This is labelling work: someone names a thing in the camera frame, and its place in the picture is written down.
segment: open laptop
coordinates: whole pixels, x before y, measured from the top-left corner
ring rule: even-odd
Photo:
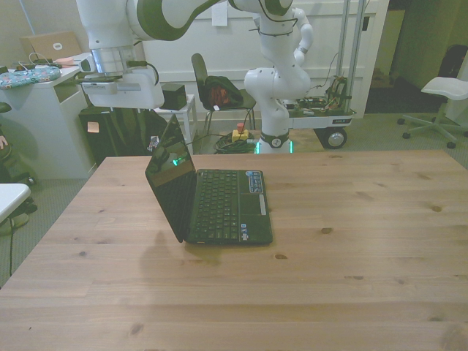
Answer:
[[[167,124],[145,175],[180,242],[273,241],[263,173],[195,170],[175,116]]]

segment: office chair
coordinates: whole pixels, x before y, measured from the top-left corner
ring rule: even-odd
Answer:
[[[468,99],[468,82],[464,82],[456,78],[435,77],[429,83],[427,83],[426,86],[421,89],[421,91],[427,94],[440,95],[452,100],[464,100]],[[451,133],[449,133],[448,130],[464,132],[464,136],[468,137],[468,127],[442,124],[441,120],[445,117],[444,106],[445,105],[441,106],[437,117],[433,118],[431,122],[424,121],[416,117],[403,115],[403,118],[398,120],[398,124],[404,124],[405,121],[411,121],[422,125],[422,127],[411,129],[408,128],[407,131],[403,133],[403,138],[409,139],[412,132],[419,132],[425,129],[435,129],[440,134],[444,135],[448,140],[450,140],[447,143],[448,148],[455,148],[456,142],[458,140]]]
[[[196,53],[192,56],[192,66],[195,72],[195,79],[197,81],[198,96],[203,104],[203,107],[208,110],[206,113],[205,124],[203,126],[203,134],[207,135],[210,131],[211,117],[213,116],[215,110],[213,106],[210,106],[208,102],[203,101],[202,99],[202,97],[205,96],[203,88],[205,86],[205,80],[208,77],[208,72],[206,70],[205,60],[203,60],[203,57],[199,53]],[[250,96],[249,93],[247,93],[245,89],[241,89],[240,92],[244,99],[242,105],[220,107],[219,111],[245,110],[249,116],[250,128],[255,129],[254,106],[257,104],[257,102],[253,97]]]

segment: laptop keyboard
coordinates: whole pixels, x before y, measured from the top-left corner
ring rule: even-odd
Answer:
[[[239,240],[238,175],[235,170],[203,172],[195,238]]]

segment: black box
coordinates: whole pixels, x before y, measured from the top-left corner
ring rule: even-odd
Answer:
[[[181,84],[163,84],[162,93],[164,94],[164,104],[160,108],[163,110],[180,110],[187,105],[185,86]]]

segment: white cabinet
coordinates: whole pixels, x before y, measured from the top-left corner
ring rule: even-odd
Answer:
[[[0,101],[12,107],[0,115],[2,129],[39,180],[88,178],[94,166],[78,118],[86,100],[72,82],[78,68],[61,71],[52,82],[0,91]]]

